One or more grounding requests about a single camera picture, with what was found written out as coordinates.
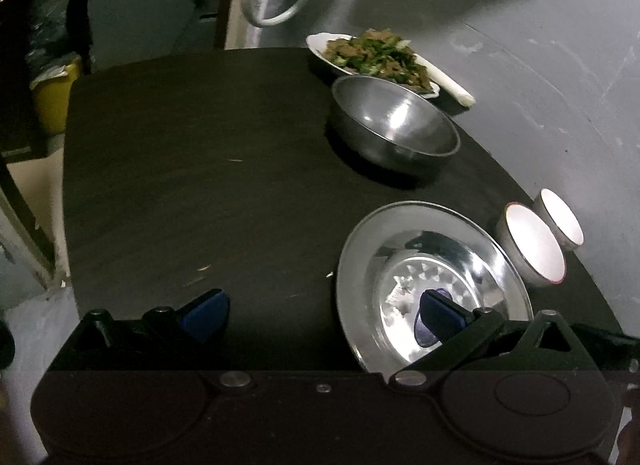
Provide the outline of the white red-rimmed small bowl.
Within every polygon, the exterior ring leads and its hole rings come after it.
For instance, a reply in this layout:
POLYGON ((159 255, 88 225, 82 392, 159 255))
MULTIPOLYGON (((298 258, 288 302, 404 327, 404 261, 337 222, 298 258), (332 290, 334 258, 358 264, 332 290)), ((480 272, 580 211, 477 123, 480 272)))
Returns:
POLYGON ((496 225, 496 239, 527 286, 558 285, 565 279, 566 262, 558 241, 525 205, 506 204, 496 225))

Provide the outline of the stainless steel deep bowl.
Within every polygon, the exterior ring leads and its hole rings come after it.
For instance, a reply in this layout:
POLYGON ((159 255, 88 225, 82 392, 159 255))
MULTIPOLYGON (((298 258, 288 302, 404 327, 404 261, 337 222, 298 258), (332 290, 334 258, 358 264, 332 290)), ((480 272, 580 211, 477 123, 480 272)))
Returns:
POLYGON ((460 151, 460 133, 451 119, 399 84, 349 75, 337 78, 331 93, 333 127, 368 162, 422 176, 460 151))

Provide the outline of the stainless steel round plate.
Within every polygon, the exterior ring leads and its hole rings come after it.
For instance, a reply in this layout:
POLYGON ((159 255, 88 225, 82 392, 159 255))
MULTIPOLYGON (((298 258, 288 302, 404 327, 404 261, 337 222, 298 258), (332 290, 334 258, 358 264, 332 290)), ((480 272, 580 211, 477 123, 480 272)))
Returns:
POLYGON ((513 263, 471 219, 418 200, 385 205, 349 234, 336 274, 343 331, 367 372, 391 378, 439 347, 416 328, 427 289, 468 311, 489 307, 512 321, 534 316, 513 263))

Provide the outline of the black rectangular table mat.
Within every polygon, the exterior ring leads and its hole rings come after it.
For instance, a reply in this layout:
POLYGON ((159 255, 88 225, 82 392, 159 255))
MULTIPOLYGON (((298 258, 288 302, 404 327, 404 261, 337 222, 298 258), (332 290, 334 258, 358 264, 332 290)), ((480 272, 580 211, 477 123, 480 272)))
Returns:
POLYGON ((421 178, 326 131, 328 84, 304 49, 216 51, 113 67, 73 84, 63 209, 78 308, 136 319, 219 287, 240 337, 340 329, 331 271, 369 212, 419 199, 491 228, 526 195, 469 136, 421 178))

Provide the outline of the white scallion stalk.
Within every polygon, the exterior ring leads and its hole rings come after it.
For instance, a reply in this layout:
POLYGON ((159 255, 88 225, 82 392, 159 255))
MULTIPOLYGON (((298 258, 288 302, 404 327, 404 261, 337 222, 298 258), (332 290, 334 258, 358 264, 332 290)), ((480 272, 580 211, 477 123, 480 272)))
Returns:
POLYGON ((461 84, 458 84, 457 81, 453 80, 440 68, 427 61, 426 58, 422 58, 421 55, 417 54, 416 62, 425 66, 431 80, 448 92, 460 105, 471 108, 476 103, 474 96, 468 90, 464 89, 461 84))

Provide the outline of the yellow bucket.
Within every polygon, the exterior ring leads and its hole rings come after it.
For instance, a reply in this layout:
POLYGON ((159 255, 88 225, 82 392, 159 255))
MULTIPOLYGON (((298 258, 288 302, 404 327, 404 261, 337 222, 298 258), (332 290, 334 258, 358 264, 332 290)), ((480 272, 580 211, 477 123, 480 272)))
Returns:
POLYGON ((81 60, 75 56, 47 68, 30 84, 40 124, 48 136, 65 132, 70 90, 80 75, 81 60))

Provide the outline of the white plate of stir-fry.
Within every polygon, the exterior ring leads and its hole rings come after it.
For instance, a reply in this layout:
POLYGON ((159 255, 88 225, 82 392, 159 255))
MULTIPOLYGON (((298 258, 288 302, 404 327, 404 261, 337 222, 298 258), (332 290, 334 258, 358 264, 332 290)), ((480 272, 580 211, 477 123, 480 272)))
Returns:
POLYGON ((309 35, 306 43, 313 54, 340 73, 381 78, 425 98, 439 92, 410 41, 389 29, 367 29, 358 36, 318 32, 309 35))

